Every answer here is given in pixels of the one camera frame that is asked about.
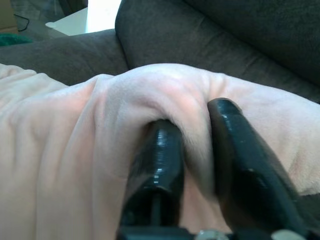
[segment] white table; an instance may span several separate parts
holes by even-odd
[[[88,7],[45,25],[67,36],[115,28],[121,0],[89,0]]]

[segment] gray couch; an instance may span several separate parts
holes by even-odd
[[[180,63],[320,103],[319,13],[318,0],[122,0],[115,29],[2,47],[0,63],[67,85]],[[314,228],[320,226],[319,199],[301,199]]]

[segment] fleece blanket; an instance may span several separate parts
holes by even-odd
[[[0,238],[114,239],[130,163],[158,119],[175,123],[186,146],[181,225],[228,231],[208,194],[207,103],[219,97],[240,106],[301,195],[320,193],[320,106],[302,97],[179,64],[74,86],[0,64]]]

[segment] floor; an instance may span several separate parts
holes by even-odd
[[[59,0],[11,0],[17,26],[19,30],[23,30],[28,23],[26,30],[20,31],[19,34],[33,41],[42,41],[51,39],[48,34],[48,28],[45,23],[55,22],[65,17]]]

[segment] green fabric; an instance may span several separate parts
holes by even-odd
[[[32,43],[32,40],[25,36],[19,36],[17,34],[10,33],[0,34],[0,47],[27,43]]]

